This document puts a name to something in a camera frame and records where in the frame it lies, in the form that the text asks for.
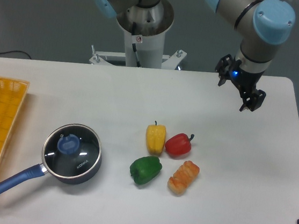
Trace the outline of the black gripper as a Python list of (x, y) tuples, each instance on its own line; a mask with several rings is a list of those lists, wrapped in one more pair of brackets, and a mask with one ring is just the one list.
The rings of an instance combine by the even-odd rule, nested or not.
[(227, 54), (223, 56), (215, 67), (218, 73), (218, 86), (226, 81), (231, 81), (236, 86), (242, 98), (243, 104), (239, 111), (251, 112), (260, 108), (266, 97), (266, 93), (258, 90), (256, 85), (265, 71), (266, 63), (247, 59), (236, 55), (234, 58)]

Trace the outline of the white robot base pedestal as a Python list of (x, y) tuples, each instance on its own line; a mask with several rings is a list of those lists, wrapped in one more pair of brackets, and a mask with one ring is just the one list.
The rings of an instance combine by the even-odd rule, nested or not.
[(170, 2), (160, 0), (154, 7), (132, 6), (116, 16), (123, 32), (125, 51), (101, 52), (92, 48), (91, 64), (176, 70), (187, 56), (178, 49), (173, 55), (164, 54), (166, 32), (174, 21), (174, 10)]

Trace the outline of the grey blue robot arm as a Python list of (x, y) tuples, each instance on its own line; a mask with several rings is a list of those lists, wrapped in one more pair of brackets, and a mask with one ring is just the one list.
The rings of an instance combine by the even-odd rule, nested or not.
[[(264, 91), (256, 87), (296, 21), (293, 8), (281, 0), (205, 0), (239, 34), (242, 42), (235, 56), (222, 57), (215, 71), (219, 84), (231, 81), (243, 101), (242, 110), (255, 111)], [(129, 67), (174, 69), (185, 57), (181, 50), (165, 56), (165, 34), (174, 21), (167, 0), (94, 0), (99, 11), (116, 18), (124, 33), (125, 62)]]

